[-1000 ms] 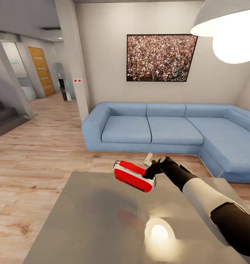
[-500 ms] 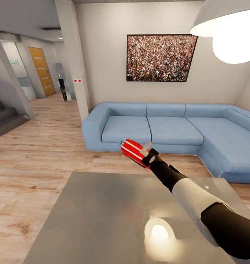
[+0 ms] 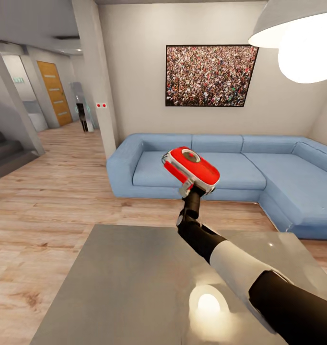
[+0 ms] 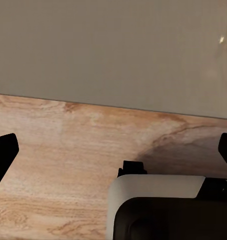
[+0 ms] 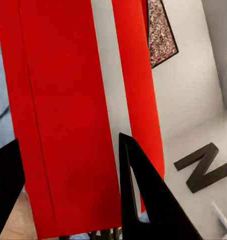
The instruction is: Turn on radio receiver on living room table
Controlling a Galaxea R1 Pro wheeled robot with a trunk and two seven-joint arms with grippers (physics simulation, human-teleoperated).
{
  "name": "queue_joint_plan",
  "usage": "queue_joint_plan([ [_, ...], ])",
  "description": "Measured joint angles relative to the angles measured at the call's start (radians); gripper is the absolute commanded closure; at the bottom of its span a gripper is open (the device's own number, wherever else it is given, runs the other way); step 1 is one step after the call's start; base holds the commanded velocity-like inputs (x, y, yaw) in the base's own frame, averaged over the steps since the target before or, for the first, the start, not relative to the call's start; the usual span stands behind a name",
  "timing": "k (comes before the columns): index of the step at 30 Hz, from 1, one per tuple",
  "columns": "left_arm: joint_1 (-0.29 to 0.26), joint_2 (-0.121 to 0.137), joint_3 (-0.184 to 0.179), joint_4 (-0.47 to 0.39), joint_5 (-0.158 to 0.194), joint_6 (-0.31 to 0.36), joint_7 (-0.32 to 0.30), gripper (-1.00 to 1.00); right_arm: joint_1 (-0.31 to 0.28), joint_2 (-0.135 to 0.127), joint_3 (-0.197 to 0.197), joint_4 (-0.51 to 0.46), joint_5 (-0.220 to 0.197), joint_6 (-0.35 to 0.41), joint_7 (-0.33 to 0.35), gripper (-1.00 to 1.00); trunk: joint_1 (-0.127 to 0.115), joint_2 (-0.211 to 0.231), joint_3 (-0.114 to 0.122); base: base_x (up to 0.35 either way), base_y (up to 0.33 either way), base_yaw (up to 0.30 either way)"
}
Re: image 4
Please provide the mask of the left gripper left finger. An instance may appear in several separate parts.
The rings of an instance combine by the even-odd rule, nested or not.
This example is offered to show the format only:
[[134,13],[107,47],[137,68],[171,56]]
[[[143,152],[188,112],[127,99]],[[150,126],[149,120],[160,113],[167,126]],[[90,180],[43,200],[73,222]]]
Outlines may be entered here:
[[0,182],[19,153],[19,143],[16,134],[0,136]]

